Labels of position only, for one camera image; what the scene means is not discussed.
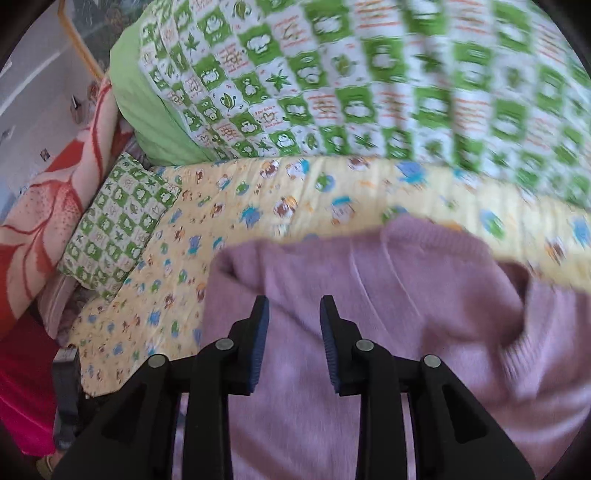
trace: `white wall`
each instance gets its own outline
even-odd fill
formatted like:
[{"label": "white wall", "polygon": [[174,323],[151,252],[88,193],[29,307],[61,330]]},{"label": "white wall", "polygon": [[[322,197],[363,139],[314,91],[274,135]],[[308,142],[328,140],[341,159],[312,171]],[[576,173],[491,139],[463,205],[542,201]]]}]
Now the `white wall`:
[{"label": "white wall", "polygon": [[63,31],[57,6],[33,23],[0,77],[0,134],[15,127],[0,145],[0,179],[15,194],[47,167],[41,150],[55,158],[76,136],[80,127],[72,120],[70,98],[85,99],[93,78]]}]

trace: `light green fabric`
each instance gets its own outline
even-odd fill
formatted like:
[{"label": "light green fabric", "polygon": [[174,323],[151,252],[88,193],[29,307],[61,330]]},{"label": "light green fabric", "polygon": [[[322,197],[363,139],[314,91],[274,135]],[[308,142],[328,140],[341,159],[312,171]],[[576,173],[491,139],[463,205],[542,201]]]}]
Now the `light green fabric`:
[{"label": "light green fabric", "polygon": [[179,192],[124,153],[81,218],[58,269],[110,300]]},{"label": "light green fabric", "polygon": [[189,165],[215,161],[210,150],[199,147],[185,133],[176,109],[164,103],[152,90],[137,66],[139,27],[142,17],[127,28],[111,49],[109,78],[117,106],[135,128],[139,146],[153,165]]}]

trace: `cartoon print blanket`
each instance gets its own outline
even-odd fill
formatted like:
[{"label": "cartoon print blanket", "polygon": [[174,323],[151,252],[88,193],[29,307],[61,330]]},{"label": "cartoon print blanket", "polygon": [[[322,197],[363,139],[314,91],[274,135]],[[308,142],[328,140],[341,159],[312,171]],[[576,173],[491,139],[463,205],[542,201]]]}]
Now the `cartoon print blanket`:
[{"label": "cartoon print blanket", "polygon": [[140,22],[140,69],[221,160],[378,155],[590,206],[591,80],[530,0],[156,0]]},{"label": "cartoon print blanket", "polygon": [[254,238],[344,235],[410,212],[485,240],[495,258],[591,292],[589,216],[461,170],[362,157],[288,157],[158,169],[182,185],[111,304],[91,302],[70,341],[89,393],[115,390],[149,355],[193,355],[213,256]]}]

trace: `green checkered pillow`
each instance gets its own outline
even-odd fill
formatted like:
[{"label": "green checkered pillow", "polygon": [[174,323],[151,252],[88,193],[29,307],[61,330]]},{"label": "green checkered pillow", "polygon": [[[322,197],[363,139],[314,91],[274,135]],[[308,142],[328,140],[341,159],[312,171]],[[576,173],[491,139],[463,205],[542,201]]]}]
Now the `green checkered pillow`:
[{"label": "green checkered pillow", "polygon": [[58,269],[112,299],[179,192],[123,153],[82,216]]}]

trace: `pink cloth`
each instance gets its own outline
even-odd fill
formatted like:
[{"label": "pink cloth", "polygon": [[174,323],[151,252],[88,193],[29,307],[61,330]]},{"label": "pink cloth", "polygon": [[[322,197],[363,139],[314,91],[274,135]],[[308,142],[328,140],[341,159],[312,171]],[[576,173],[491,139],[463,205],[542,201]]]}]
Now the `pink cloth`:
[{"label": "pink cloth", "polygon": [[404,215],[378,232],[222,251],[207,287],[203,345],[271,302],[260,383],[231,397],[235,476],[355,477],[358,398],[329,381],[322,295],[393,355],[439,355],[525,455],[537,478],[591,405],[589,297],[498,264],[475,237]]}]

